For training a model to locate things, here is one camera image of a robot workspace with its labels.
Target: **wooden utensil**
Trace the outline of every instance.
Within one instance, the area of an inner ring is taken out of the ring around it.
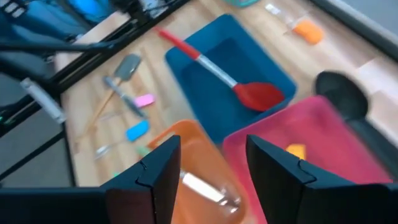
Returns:
[[[132,74],[136,71],[136,68],[141,62],[141,58],[136,55],[136,54],[129,54],[125,56],[125,58],[122,60],[118,68],[114,72],[114,84],[116,86],[119,86],[122,82],[126,82],[130,80],[132,77]],[[108,89],[107,92],[105,93],[105,97],[103,100],[97,105],[96,109],[94,110],[94,114],[90,118],[89,122],[85,126],[85,129],[83,131],[83,134],[77,139],[76,143],[80,142],[80,140],[86,136],[90,130],[93,128],[96,120],[99,118],[101,115],[102,111],[105,109],[105,106],[108,104],[108,102],[111,100],[112,96],[114,94],[114,91],[112,89]]]
[[[284,100],[283,93],[274,85],[260,82],[247,84],[238,83],[219,66],[214,64],[210,59],[205,57],[191,45],[168,33],[166,30],[158,27],[155,27],[155,30],[161,37],[169,40],[182,52],[186,53],[190,58],[197,61],[200,65],[231,87],[240,102],[247,108],[263,112]]]

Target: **white handle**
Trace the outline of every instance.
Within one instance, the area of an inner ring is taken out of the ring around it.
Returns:
[[[216,75],[221,81],[227,84],[230,88],[233,88],[238,84],[232,77],[230,77],[226,72],[224,72],[219,66],[214,64],[210,59],[206,58],[204,55],[200,55],[196,61],[209,70],[211,73]]]

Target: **blue plastic tray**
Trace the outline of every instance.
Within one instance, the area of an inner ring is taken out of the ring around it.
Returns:
[[[263,113],[247,109],[234,92],[177,48],[166,61],[187,97],[193,112],[215,143],[234,131],[286,107],[296,87],[293,81],[264,53],[231,15],[222,15],[186,40],[237,82],[270,82],[280,88],[285,100]]]

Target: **wooden surface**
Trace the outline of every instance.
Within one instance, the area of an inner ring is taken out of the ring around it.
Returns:
[[[398,121],[394,116],[398,112],[398,66],[309,3],[301,0],[273,2],[278,2],[278,6],[293,17],[311,18],[324,30],[325,38],[317,45],[308,45],[289,32],[278,18],[266,12],[266,0],[244,9],[229,6],[222,0],[192,0],[159,25],[184,39],[218,16],[230,13],[296,81],[298,92],[294,102],[311,94],[313,79],[321,71],[344,71],[366,89],[372,105],[369,116],[376,127],[382,128],[389,138],[398,142]],[[98,41],[125,20],[126,16],[115,13],[86,34],[82,41]],[[194,119],[186,99],[164,62],[164,55],[170,48],[170,44],[149,31],[63,94],[62,101],[68,116],[68,139],[78,185],[94,186],[106,182],[113,177],[114,172],[122,172],[138,160],[134,146],[147,144],[178,120]],[[132,80],[123,83],[121,87],[132,96],[152,93],[157,97],[155,104],[145,108],[150,117],[150,131],[134,143],[123,141],[125,130],[139,120],[115,96],[103,115],[108,119],[98,121],[95,131],[83,138],[79,145],[74,144],[104,95],[105,87],[101,77],[112,75],[123,57],[129,53],[139,54],[142,63]],[[58,68],[75,57],[59,56]],[[116,144],[101,159],[95,160],[97,148],[116,142],[121,143]]]

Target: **yellow object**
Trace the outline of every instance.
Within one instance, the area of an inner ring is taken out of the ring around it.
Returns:
[[[303,144],[291,144],[287,147],[286,151],[305,160],[305,145]]]
[[[317,44],[323,39],[322,29],[309,20],[298,22],[293,31],[302,36],[309,44]]]

